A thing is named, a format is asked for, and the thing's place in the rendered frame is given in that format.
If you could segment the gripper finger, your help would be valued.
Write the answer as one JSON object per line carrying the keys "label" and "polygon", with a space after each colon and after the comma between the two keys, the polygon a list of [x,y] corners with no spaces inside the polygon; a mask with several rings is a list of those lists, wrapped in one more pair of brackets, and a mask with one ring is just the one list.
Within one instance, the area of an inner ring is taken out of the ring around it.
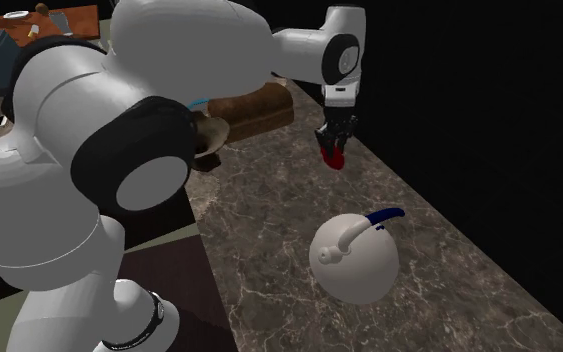
{"label": "gripper finger", "polygon": [[341,154],[344,154],[347,141],[353,137],[357,123],[358,118],[356,116],[350,116],[340,123],[337,133],[337,147]]}
{"label": "gripper finger", "polygon": [[328,129],[328,124],[324,123],[320,128],[314,130],[316,139],[320,147],[326,154],[334,152],[336,136]]}

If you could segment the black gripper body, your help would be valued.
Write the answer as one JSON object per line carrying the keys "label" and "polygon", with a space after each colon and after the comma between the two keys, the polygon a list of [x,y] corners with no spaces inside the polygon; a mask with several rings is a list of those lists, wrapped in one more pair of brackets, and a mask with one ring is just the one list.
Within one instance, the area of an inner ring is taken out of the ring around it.
{"label": "black gripper body", "polygon": [[352,133],[358,122],[354,107],[325,106],[323,113],[325,130],[330,133]]}

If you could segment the small red object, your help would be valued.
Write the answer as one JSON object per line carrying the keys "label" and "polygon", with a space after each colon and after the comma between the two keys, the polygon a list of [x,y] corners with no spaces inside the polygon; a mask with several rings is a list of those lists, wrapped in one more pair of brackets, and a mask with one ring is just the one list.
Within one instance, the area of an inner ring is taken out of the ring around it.
{"label": "small red object", "polygon": [[345,165],[344,155],[336,145],[333,146],[331,153],[322,147],[321,155],[325,164],[334,170],[341,170]]}

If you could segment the tan bowl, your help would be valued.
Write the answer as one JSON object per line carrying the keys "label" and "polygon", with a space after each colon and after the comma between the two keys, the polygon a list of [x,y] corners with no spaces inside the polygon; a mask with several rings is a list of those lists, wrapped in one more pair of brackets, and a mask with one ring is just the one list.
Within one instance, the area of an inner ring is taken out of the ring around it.
{"label": "tan bowl", "polygon": [[201,172],[209,172],[221,164],[217,152],[227,141],[230,126],[224,119],[210,117],[200,111],[195,112],[193,116],[197,135],[192,168]]}

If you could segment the brown wooden table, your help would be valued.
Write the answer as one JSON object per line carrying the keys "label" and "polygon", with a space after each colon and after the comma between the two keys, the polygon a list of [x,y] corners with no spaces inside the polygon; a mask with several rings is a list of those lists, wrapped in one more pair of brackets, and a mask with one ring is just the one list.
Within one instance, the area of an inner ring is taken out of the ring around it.
{"label": "brown wooden table", "polygon": [[[83,40],[100,38],[99,13],[96,5],[49,10],[49,13],[55,12],[64,14],[72,37]],[[17,19],[0,16],[0,30],[6,31],[19,47],[24,47],[38,38],[64,34],[64,31],[52,22],[49,15],[36,11]]]}

